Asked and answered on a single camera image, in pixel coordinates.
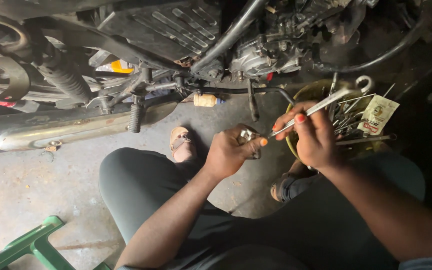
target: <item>concrete floor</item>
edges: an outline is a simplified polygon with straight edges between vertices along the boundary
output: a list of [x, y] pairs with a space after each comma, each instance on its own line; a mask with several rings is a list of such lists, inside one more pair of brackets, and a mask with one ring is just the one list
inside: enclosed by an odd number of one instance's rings
[[[237, 123], [267, 133], [287, 101], [278, 93], [256, 95], [261, 119], [251, 120], [246, 95], [234, 95], [215, 107], [179, 104], [164, 120], [143, 127], [140, 134], [121, 133], [73, 144], [54, 153], [44, 150], [0, 153], [0, 250], [9, 242], [57, 215], [66, 222], [49, 241], [77, 270], [90, 270], [101, 261], [114, 266], [124, 248], [123, 239], [98, 190], [99, 164], [121, 147], [153, 150], [171, 158], [169, 135], [175, 126], [195, 131], [204, 154], [214, 133]], [[222, 181], [209, 200], [234, 215], [257, 218], [280, 207], [269, 195], [271, 184], [294, 161], [285, 141], [274, 139], [260, 160], [249, 160], [236, 175]], [[27, 255], [11, 269], [43, 269]]]

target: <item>painted fingernail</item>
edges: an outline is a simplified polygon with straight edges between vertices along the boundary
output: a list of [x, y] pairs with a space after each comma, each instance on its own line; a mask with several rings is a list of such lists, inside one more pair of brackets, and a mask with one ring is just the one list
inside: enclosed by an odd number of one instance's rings
[[306, 120], [306, 117], [304, 116], [304, 114], [298, 113], [298, 114], [296, 114], [294, 119], [296, 120], [296, 123], [301, 124], [304, 122], [304, 120]]

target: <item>exhaust pipe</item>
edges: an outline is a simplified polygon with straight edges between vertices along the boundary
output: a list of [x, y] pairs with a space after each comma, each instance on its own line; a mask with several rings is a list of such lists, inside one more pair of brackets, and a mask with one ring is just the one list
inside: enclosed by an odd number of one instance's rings
[[[165, 118], [177, 101], [148, 107], [143, 126]], [[113, 114], [84, 107], [0, 116], [0, 152], [42, 149], [126, 132], [131, 103], [115, 106]]]

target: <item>motorcycle engine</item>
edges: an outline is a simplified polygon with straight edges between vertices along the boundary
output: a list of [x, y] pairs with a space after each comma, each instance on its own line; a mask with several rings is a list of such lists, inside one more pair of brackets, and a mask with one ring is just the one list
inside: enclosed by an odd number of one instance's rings
[[313, 38], [307, 34], [309, 28], [335, 18], [350, 1], [278, 1], [238, 40], [229, 71], [254, 77], [301, 69], [302, 57], [310, 47], [308, 39]]

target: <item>green stool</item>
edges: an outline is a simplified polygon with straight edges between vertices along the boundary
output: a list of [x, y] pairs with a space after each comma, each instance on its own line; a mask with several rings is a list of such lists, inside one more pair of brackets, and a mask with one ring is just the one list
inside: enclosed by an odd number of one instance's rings
[[[10, 242], [0, 251], [0, 270], [25, 254], [33, 254], [49, 270], [75, 270], [71, 264], [49, 243], [48, 236], [63, 227], [64, 222], [57, 216], [47, 217], [43, 223]], [[93, 270], [111, 270], [104, 262]]]

